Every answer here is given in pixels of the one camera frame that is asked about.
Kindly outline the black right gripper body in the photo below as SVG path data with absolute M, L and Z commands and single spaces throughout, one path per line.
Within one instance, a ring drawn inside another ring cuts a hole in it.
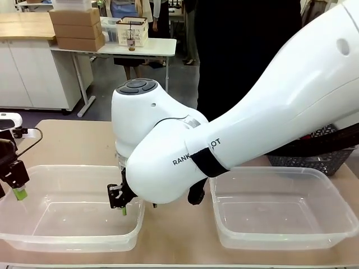
M 123 168 L 121 171 L 122 176 L 122 183 L 121 183 L 121 195 L 119 197 L 119 200 L 121 202 L 131 202 L 131 200 L 135 197 L 137 197 L 137 194 L 133 192 L 133 190 L 130 188 L 127 182 L 126 178 L 126 168 Z

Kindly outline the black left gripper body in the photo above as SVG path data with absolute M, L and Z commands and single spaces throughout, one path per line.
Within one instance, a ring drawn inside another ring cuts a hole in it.
M 11 165 L 17 160 L 17 146 L 12 140 L 1 138 L 1 179 L 16 179 Z

